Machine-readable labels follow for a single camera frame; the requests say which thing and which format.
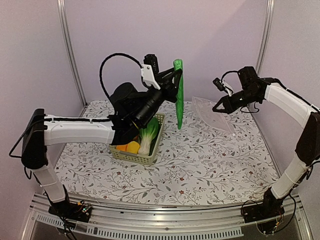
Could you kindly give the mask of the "clear zip top bag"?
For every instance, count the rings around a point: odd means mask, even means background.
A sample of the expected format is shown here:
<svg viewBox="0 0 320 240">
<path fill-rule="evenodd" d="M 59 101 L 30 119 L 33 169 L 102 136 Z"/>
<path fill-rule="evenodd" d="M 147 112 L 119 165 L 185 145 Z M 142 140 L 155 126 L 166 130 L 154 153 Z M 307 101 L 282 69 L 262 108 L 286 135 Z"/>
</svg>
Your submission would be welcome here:
<svg viewBox="0 0 320 240">
<path fill-rule="evenodd" d="M 200 97 L 192 97 L 191 106 L 193 112 L 206 125 L 217 131 L 223 131 L 235 136 L 235 129 L 228 123 L 227 118 L 219 112 L 213 112 L 216 103 Z"/>
</svg>

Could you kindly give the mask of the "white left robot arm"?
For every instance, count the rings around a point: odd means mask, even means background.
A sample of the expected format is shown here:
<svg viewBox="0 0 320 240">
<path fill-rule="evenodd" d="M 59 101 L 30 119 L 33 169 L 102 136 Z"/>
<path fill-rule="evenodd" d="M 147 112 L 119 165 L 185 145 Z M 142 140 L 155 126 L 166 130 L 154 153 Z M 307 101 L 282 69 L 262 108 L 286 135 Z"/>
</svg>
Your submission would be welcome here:
<svg viewBox="0 0 320 240">
<path fill-rule="evenodd" d="M 23 134 L 21 162 L 63 217 L 74 213 L 74 205 L 49 163 L 46 147 L 64 143 L 128 144 L 147 127 L 164 101 L 176 102 L 182 73 L 171 68 L 153 74 L 150 65 L 143 65 L 141 75 L 147 91 L 137 91 L 130 82 L 122 83 L 109 97 L 115 113 L 104 119 L 57 117 L 46 115 L 42 108 L 34 111 Z"/>
</svg>

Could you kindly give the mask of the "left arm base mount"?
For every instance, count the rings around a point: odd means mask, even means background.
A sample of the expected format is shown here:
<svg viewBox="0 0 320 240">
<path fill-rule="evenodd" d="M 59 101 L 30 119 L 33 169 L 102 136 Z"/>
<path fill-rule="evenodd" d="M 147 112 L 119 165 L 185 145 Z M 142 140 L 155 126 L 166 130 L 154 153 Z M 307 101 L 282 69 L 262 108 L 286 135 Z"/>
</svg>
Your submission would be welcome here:
<svg viewBox="0 0 320 240">
<path fill-rule="evenodd" d="M 84 203 L 83 200 L 73 203 L 70 202 L 69 199 L 65 199 L 56 203 L 49 199 L 49 203 L 50 207 L 48 212 L 52 215 L 56 215 L 62 219 L 84 223 L 88 223 L 90 221 L 92 214 L 92 205 L 90 203 Z"/>
</svg>

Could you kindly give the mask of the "green cucumber toy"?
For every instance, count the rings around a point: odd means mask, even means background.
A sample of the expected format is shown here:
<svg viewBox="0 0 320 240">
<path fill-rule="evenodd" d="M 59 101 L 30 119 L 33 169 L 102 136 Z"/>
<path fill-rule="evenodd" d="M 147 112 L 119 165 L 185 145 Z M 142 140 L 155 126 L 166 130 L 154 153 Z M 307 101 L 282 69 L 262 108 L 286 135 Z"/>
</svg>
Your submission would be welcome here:
<svg viewBox="0 0 320 240">
<path fill-rule="evenodd" d="M 173 61 L 173 67 L 175 70 L 182 70 L 183 71 L 183 60 L 182 59 L 175 59 Z M 177 118 L 177 128 L 180 130 L 183 125 L 183 115 L 184 115 L 184 77 L 181 74 L 179 85 L 178 85 L 178 92 L 177 92 L 177 101 L 175 103 L 176 109 L 176 118 Z"/>
</svg>

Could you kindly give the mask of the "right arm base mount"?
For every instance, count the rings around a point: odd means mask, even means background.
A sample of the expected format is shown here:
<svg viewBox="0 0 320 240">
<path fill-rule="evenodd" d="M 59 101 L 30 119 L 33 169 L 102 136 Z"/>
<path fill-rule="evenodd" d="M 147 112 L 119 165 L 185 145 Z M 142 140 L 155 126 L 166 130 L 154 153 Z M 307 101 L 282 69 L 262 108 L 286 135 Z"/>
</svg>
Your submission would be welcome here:
<svg viewBox="0 0 320 240">
<path fill-rule="evenodd" d="M 261 203 L 252 201 L 253 205 L 241 206 L 240 214 L 245 223 L 277 217 L 285 213 L 283 201 L 283 199 L 264 199 Z"/>
</svg>

